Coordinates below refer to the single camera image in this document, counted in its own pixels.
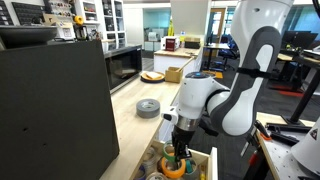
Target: cabinet door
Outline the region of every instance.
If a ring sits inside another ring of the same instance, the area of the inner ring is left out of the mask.
[[[145,51],[153,51],[153,42],[144,42]]]
[[[161,49],[161,43],[160,42],[154,42],[153,50],[159,51]]]

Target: plate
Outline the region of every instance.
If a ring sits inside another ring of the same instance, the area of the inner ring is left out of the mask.
[[[151,79],[147,76],[147,73],[142,73],[141,74],[141,81],[146,82],[146,83],[160,83],[164,81],[165,75],[161,72],[156,72],[161,75],[159,78]]]

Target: microwave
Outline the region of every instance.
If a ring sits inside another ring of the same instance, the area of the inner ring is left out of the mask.
[[[142,71],[141,45],[105,52],[110,93],[137,78]]]

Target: monitor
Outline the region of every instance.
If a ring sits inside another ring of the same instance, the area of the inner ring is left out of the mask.
[[[297,34],[296,38],[292,41],[292,45],[295,47],[301,47],[302,49],[307,49],[311,43],[316,39],[318,33],[306,33]]]
[[[307,33],[311,33],[311,31],[286,31],[283,34],[282,42],[290,44],[298,34],[307,34]]]

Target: black panel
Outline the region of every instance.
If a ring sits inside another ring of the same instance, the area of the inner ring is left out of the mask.
[[[0,25],[13,25],[12,19],[4,1],[0,1]]]
[[[30,25],[33,18],[41,18],[44,22],[44,6],[12,2],[20,25]]]
[[[246,56],[243,60],[243,64],[241,66],[242,68],[260,70],[260,66],[256,60],[256,57],[263,45],[271,45],[273,47],[273,53],[272,53],[271,60],[269,62],[267,72],[272,71],[275,61],[277,60],[277,55],[279,53],[280,45],[281,45],[280,33],[274,27],[262,27],[255,32],[255,34],[252,36],[251,42],[246,52]],[[224,133],[224,130],[222,128],[222,121],[224,117],[232,109],[232,107],[237,103],[241,93],[243,91],[246,91],[252,88],[255,80],[256,78],[254,77],[251,77],[247,74],[239,73],[238,78],[234,83],[233,90],[231,91],[228,99],[212,110],[212,112],[210,113],[212,125],[213,127],[217,128],[219,132]],[[261,84],[261,87],[264,87],[266,83],[267,83],[267,79],[264,79]],[[256,120],[255,108],[257,106],[262,89],[263,88],[260,88],[257,94],[257,97],[255,98],[255,101],[254,101],[253,117],[251,120],[252,122]]]
[[[119,146],[100,41],[0,52],[0,179],[99,179]]]

